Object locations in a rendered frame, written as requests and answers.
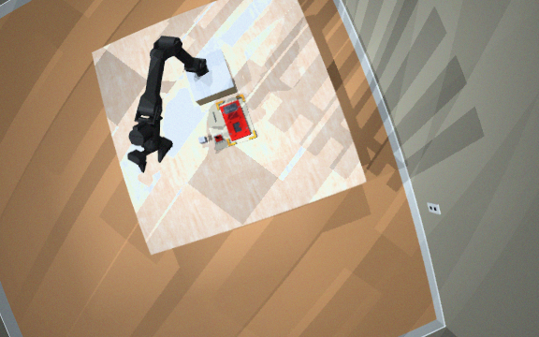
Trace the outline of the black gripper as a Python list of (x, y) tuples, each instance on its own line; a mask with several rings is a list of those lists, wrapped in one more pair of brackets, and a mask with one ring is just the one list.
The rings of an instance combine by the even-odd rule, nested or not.
[(142, 173), (144, 173), (146, 169), (147, 155), (158, 151), (158, 163), (160, 163), (167, 155), (170, 148), (173, 147), (173, 142), (172, 140), (159, 135), (158, 137), (150, 138), (143, 144), (143, 146), (144, 150), (142, 152), (136, 149), (128, 153), (127, 157), (127, 160), (134, 162), (139, 166)]

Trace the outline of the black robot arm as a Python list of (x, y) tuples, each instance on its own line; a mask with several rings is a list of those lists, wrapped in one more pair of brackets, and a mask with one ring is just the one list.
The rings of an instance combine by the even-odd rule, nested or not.
[[(160, 116), (163, 108), (163, 100), (160, 97), (161, 82), (165, 61), (172, 56), (184, 64), (184, 70), (197, 73), (198, 77), (209, 72), (206, 59), (191, 56), (182, 47), (182, 41), (178, 37), (161, 36), (158, 38), (153, 43), (153, 49), (150, 50), (151, 59), (146, 90), (139, 99), (134, 120), (138, 124), (132, 126), (133, 130), (128, 136), (135, 146), (143, 148), (146, 141), (160, 135), (160, 121), (163, 119)], [(149, 118), (143, 118), (141, 115)]]

